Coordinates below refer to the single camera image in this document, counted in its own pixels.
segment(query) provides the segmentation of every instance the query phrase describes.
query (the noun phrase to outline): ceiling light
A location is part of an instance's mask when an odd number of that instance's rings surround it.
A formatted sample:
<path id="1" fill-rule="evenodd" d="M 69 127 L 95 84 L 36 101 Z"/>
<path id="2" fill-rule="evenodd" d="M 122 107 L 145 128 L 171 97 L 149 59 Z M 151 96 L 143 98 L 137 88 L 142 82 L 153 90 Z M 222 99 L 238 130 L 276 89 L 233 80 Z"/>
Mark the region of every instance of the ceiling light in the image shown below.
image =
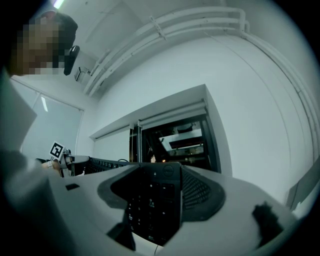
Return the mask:
<path id="1" fill-rule="evenodd" d="M 64 0 L 56 0 L 53 6 L 59 9 L 63 2 Z"/>
<path id="2" fill-rule="evenodd" d="M 41 100 L 42 100 L 42 105 L 43 105 L 43 108 L 46 112 L 48 112 L 48 109 L 47 109 L 47 104 L 46 104 L 46 99 L 44 97 L 41 97 Z"/>

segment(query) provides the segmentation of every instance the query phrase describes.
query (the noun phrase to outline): headphones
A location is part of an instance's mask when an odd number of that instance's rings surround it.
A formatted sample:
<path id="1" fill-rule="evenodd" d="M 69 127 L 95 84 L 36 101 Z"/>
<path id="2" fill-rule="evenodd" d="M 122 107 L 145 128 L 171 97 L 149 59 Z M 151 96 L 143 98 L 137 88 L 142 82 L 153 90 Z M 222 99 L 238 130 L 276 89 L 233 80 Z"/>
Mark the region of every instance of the headphones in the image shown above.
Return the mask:
<path id="1" fill-rule="evenodd" d="M 67 55 L 64 57 L 64 71 L 63 73 L 68 76 L 75 64 L 76 58 L 80 52 L 80 47 L 78 45 L 72 46 Z"/>

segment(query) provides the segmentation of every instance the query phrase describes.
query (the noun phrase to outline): white pipe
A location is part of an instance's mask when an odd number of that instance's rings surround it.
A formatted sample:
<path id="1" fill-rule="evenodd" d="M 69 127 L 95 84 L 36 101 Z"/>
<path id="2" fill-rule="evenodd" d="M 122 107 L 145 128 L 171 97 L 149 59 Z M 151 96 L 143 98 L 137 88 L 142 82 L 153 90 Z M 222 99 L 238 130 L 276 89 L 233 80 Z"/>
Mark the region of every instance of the white pipe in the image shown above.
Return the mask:
<path id="1" fill-rule="evenodd" d="M 312 138 L 312 147 L 313 147 L 313 161 L 316 161 L 319 152 L 320 152 L 320 126 L 319 126 L 319 117 L 317 115 L 316 108 L 311 100 L 309 94 L 306 92 L 305 81 L 300 77 L 298 71 L 295 67 L 276 49 L 272 46 L 269 46 L 268 43 L 264 42 L 260 38 L 243 33 L 244 39 L 254 44 L 265 54 L 267 54 L 285 73 L 293 87 L 295 88 L 302 105 L 305 109 Z"/>
<path id="2" fill-rule="evenodd" d="M 240 20 L 243 23 L 240 23 L 240 29 L 245 27 L 245 12 L 242 9 L 239 8 L 231 8 L 231 7 L 224 7 L 224 6 L 203 6 L 203 7 L 196 7 L 191 9 L 185 9 L 185 10 L 179 10 L 175 12 L 171 12 L 169 14 L 166 14 L 162 17 L 159 17 L 156 19 L 156 22 L 158 24 L 165 23 L 177 18 L 189 16 L 189 15 L 196 15 L 196 14 L 205 14 L 205 13 L 214 13 L 214 12 L 227 12 L 227 13 L 239 13 L 240 14 Z M 133 35 L 131 35 L 129 38 L 122 41 L 113 51 L 103 60 L 101 65 L 105 67 L 109 61 L 118 53 L 120 52 L 124 47 L 126 47 L 132 40 L 134 40 L 136 37 L 144 34 L 145 32 L 151 30 L 154 27 L 152 22 L 144 25 L 140 29 L 138 29 Z M 95 78 L 99 75 L 99 72 L 95 70 L 95 72 L 92 74 L 93 79 L 90 79 L 88 84 L 86 85 L 84 89 L 84 93 L 87 93 L 89 88 L 91 87 L 92 83 L 94 82 Z"/>
<path id="3" fill-rule="evenodd" d="M 235 31 L 235 28 L 231 28 L 231 27 L 193 27 L 193 28 L 189 28 L 189 29 L 184 29 L 184 30 L 179 30 L 170 34 L 167 34 L 166 37 L 170 38 L 170 37 L 174 37 L 180 34 L 184 34 L 184 33 L 188 33 L 188 32 L 194 32 L 194 31 L 204 31 L 204 30 L 221 30 L 221 31 Z M 100 77 L 100 79 L 97 81 L 97 83 L 94 85 L 94 87 L 92 88 L 91 92 L 89 93 L 89 96 L 91 97 L 95 91 L 98 89 L 98 87 L 102 84 L 102 82 L 107 79 L 119 66 L 121 66 L 124 62 L 126 62 L 128 59 L 130 59 L 131 57 L 133 57 L 134 55 L 136 55 L 137 53 L 141 52 L 142 50 L 144 50 L 145 48 L 154 45 L 160 41 L 162 41 L 163 39 L 161 37 L 150 41 L 146 44 L 144 44 L 142 47 L 138 48 L 137 50 L 135 50 L 134 52 L 132 52 L 131 54 L 128 54 L 126 56 L 124 56 L 123 58 L 119 58 L 118 60 L 116 60 L 108 69 L 107 71 Z"/>
<path id="4" fill-rule="evenodd" d="M 103 59 L 110 53 L 110 49 L 106 50 L 103 55 L 97 60 L 97 62 L 95 63 L 93 69 L 91 70 L 90 74 L 91 74 L 91 78 L 88 81 L 88 83 L 86 84 L 83 93 L 86 94 L 87 91 L 90 89 L 90 85 L 94 82 L 94 80 L 96 79 L 96 76 L 93 76 L 93 74 L 95 73 L 95 71 L 98 69 L 98 67 L 100 66 L 101 62 L 103 61 Z M 103 68 L 99 68 L 98 70 L 98 74 L 103 70 Z"/>
<path id="5" fill-rule="evenodd" d="M 157 23 L 156 19 L 154 17 L 152 17 L 152 15 L 150 16 L 150 20 L 152 22 L 152 24 L 154 25 L 155 29 L 158 31 L 158 33 L 161 35 L 161 37 L 164 40 L 166 39 L 166 35 L 164 34 L 164 32 L 162 31 L 161 27 L 159 26 L 159 24 Z"/>
<path id="6" fill-rule="evenodd" d="M 182 30 L 185 29 L 187 27 L 192 27 L 192 26 L 201 26 L 201 25 L 207 25 L 207 24 L 219 24 L 219 23 L 233 23 L 233 24 L 238 24 L 239 20 L 236 18 L 226 18 L 226 17 L 213 17 L 213 18 L 200 18 L 200 19 L 194 19 L 194 20 L 189 20 L 189 21 L 184 21 L 184 22 L 180 22 L 178 24 L 169 26 L 165 29 L 163 29 L 164 34 L 168 34 L 177 30 Z M 141 47 L 146 48 L 146 44 L 152 42 L 153 40 L 159 38 L 159 34 L 158 33 L 154 33 L 148 37 L 146 37 L 145 39 L 143 39 L 142 41 L 138 42 L 137 44 L 135 44 L 133 47 L 131 47 L 130 49 L 128 49 L 126 52 L 124 52 L 121 57 L 119 57 L 107 70 L 106 72 L 100 77 L 100 79 L 95 83 L 95 85 L 93 86 L 91 92 L 89 93 L 89 96 L 91 97 L 93 95 L 93 93 L 100 87 L 100 85 L 102 84 L 102 82 L 104 81 L 104 79 L 108 78 L 122 63 L 124 63 L 125 61 L 127 61 L 130 57 L 132 57 L 134 54 L 137 54 L 138 52 L 140 52 L 141 50 L 139 50 L 137 52 L 138 49 L 140 49 Z M 86 88 L 85 88 L 85 92 L 87 92 L 87 90 L 89 88 L 87 88 L 88 86 L 90 86 L 91 83 L 88 83 Z"/>
<path id="7" fill-rule="evenodd" d="M 163 32 L 165 34 L 169 34 L 174 31 L 186 29 L 186 28 L 193 27 L 193 26 L 201 26 L 201 25 L 207 25 L 207 24 L 219 24 L 219 23 L 238 24 L 239 20 L 236 18 L 226 18 L 226 17 L 199 18 L 199 19 L 188 20 L 188 21 L 184 21 L 184 22 L 169 26 L 169 27 L 163 29 Z"/>

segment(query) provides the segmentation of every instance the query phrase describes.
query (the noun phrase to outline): window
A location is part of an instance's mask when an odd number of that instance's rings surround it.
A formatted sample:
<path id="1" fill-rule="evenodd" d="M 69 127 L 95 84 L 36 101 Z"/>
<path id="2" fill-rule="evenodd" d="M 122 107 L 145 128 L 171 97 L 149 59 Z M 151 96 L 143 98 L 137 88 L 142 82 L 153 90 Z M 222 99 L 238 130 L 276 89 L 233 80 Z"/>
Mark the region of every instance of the window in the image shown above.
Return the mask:
<path id="1" fill-rule="evenodd" d="M 51 158 L 50 149 L 54 141 L 57 141 L 75 154 L 83 110 L 52 99 L 13 79 L 11 82 L 36 113 L 36 119 L 24 138 L 21 152 L 32 159 L 48 160 Z"/>
<path id="2" fill-rule="evenodd" d="M 179 162 L 218 171 L 206 115 L 143 130 L 141 145 L 143 162 Z"/>

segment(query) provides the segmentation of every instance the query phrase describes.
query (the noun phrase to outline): black cable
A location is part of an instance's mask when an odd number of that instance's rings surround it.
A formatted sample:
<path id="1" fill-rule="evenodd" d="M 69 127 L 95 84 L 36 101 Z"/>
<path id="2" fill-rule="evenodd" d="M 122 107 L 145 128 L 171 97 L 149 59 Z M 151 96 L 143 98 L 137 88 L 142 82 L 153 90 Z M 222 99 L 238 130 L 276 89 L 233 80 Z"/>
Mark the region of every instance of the black cable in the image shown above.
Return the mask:
<path id="1" fill-rule="evenodd" d="M 156 255 L 156 251 L 158 249 L 159 244 L 156 246 L 155 251 L 154 251 L 154 255 Z"/>

